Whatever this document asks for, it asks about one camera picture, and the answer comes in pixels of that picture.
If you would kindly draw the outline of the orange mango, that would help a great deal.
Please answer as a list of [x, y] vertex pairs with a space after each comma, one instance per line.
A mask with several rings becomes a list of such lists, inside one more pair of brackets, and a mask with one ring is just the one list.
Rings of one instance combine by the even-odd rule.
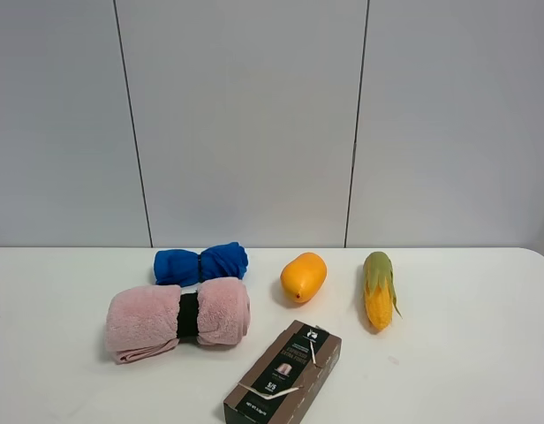
[[318, 254], [307, 252], [284, 267], [280, 282], [289, 300], [306, 303], [320, 290], [327, 274], [328, 269], [324, 260]]

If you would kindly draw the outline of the black band on blue towel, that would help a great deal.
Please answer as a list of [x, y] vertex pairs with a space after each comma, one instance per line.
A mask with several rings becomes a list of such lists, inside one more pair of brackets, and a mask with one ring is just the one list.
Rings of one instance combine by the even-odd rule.
[[202, 275], [202, 256], [201, 254], [198, 254], [197, 256], [197, 282], [202, 283], [203, 281], [203, 275]]

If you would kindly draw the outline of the blue rolled towel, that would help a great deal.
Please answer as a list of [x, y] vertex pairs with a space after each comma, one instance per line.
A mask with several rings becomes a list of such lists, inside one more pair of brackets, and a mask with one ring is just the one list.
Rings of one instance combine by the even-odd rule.
[[202, 256], [202, 283], [227, 276], [242, 279], [248, 269], [246, 250], [238, 242], [212, 246], [200, 253], [185, 249], [163, 250], [155, 254], [155, 283], [180, 287], [200, 284], [197, 282], [198, 254]]

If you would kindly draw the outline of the black band on pink towel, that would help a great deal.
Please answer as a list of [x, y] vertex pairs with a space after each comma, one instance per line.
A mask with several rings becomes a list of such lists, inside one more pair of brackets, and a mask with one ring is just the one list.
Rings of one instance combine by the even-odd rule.
[[200, 308], [198, 293], [182, 294], [178, 306], [177, 339], [197, 337], [199, 335], [198, 315]]

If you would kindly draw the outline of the corn cob with husk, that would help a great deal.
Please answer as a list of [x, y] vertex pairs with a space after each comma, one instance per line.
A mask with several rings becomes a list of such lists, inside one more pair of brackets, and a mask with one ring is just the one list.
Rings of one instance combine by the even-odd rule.
[[363, 265], [366, 316], [376, 332], [385, 330], [393, 314], [401, 316], [397, 306], [393, 265], [382, 251], [370, 253]]

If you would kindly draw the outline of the pink rolled towel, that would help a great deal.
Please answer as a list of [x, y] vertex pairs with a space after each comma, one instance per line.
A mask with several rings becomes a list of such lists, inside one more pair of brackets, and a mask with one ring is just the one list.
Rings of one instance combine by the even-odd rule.
[[[183, 338], [205, 346], [238, 345], [250, 321], [250, 299], [236, 277], [207, 280], [196, 291], [200, 303], [199, 335]], [[132, 363], [173, 350], [177, 339], [178, 285], [141, 286], [121, 291], [110, 302], [105, 349], [118, 364]]]

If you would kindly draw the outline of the brown coffee capsule box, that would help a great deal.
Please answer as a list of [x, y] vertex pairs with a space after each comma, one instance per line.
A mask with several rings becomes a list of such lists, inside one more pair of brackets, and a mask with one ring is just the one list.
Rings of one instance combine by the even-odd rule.
[[223, 401], [227, 424], [299, 424], [339, 360], [342, 339], [293, 321]]

